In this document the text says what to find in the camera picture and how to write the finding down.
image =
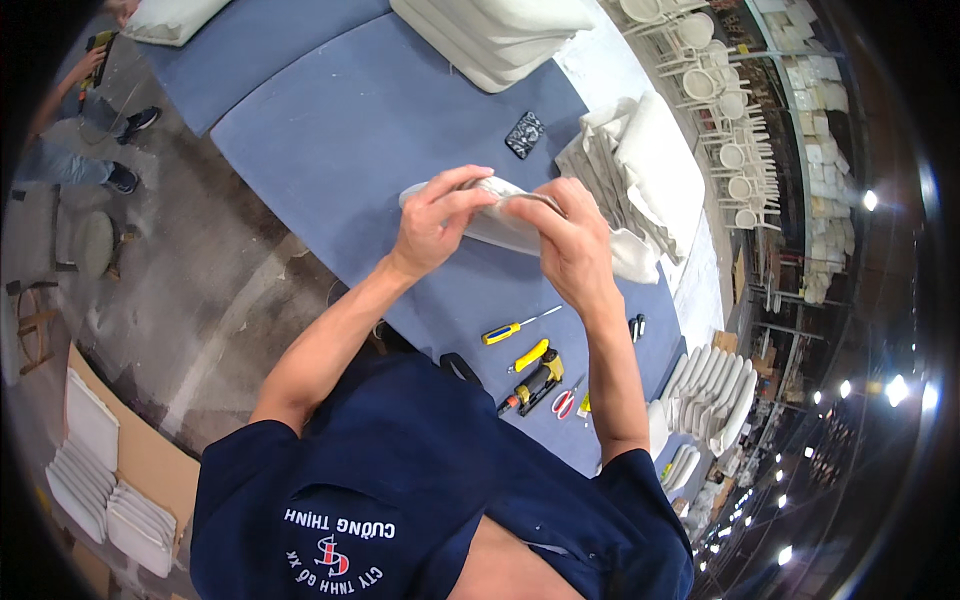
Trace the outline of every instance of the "pneumatic staple gun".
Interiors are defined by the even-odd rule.
[[[496,414],[498,416],[503,415],[511,408],[519,405],[517,411],[521,417],[526,417],[537,406],[537,403],[563,380],[564,363],[560,360],[560,354],[556,350],[548,348],[540,358],[540,366],[537,367],[537,370],[514,388],[512,396],[508,396],[506,400],[500,403],[500,406],[496,409]]]
[[[100,85],[104,80],[104,72],[107,70],[107,60],[110,58],[110,49],[113,48],[113,41],[116,39],[116,32],[100,32],[96,36],[90,36],[86,41],[86,51],[89,52],[94,48],[99,48],[101,46],[107,46],[107,50],[104,51],[104,61],[100,63],[96,69],[93,70],[93,73],[90,73],[86,79],[80,82],[80,103],[77,106],[78,112],[84,111],[84,100],[86,100],[86,91],[91,87],[96,87]]]

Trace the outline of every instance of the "finger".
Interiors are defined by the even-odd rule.
[[[593,210],[591,204],[596,206],[593,196],[580,180],[574,178],[557,178],[541,185],[534,193],[553,198],[567,218],[574,223],[590,214]]]
[[[503,212],[523,219],[557,246],[562,247],[577,235],[577,228],[573,224],[539,200],[514,197],[503,207]]]
[[[496,197],[490,192],[482,189],[468,189],[445,194],[424,210],[431,221],[441,223],[461,212],[493,204],[496,204]]]
[[[490,167],[478,167],[475,164],[464,165],[456,169],[443,171],[437,177],[428,181],[421,190],[421,194],[432,202],[452,192],[467,181],[478,180],[491,175],[493,175],[493,169]]]

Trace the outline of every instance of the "screwdriver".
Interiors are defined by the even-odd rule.
[[[550,313],[557,312],[563,307],[564,306],[562,304],[558,306],[554,306],[553,308],[546,311],[545,313],[537,315],[536,317],[531,317],[530,319],[527,319],[523,323],[511,323],[509,325],[503,325],[502,327],[498,327],[493,331],[488,331],[487,333],[483,334],[483,336],[480,339],[483,341],[485,346],[489,346],[490,344],[496,344],[500,340],[506,340],[510,336],[520,331],[520,328],[523,327],[524,325],[531,323],[539,319],[540,317],[546,317]]]

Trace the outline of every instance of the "sleeve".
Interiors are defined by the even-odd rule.
[[[593,479],[602,494],[657,547],[624,565],[614,587],[624,598],[686,598],[693,586],[690,541],[660,487],[646,450],[624,452]]]
[[[261,420],[206,447],[193,511],[194,536],[234,493],[255,475],[275,466],[300,442],[288,425]]]

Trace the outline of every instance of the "yellow screwdriver handle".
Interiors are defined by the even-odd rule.
[[[550,347],[550,340],[542,339],[537,345],[530,348],[530,351],[517,358],[514,361],[514,372],[521,372],[531,365],[535,360],[543,356],[546,349]]]
[[[489,346],[490,344],[496,344],[500,340],[506,340],[518,331],[520,331],[520,324],[511,323],[509,325],[498,327],[493,331],[488,331],[487,333],[483,334],[483,337],[480,339],[483,340],[485,346]]]

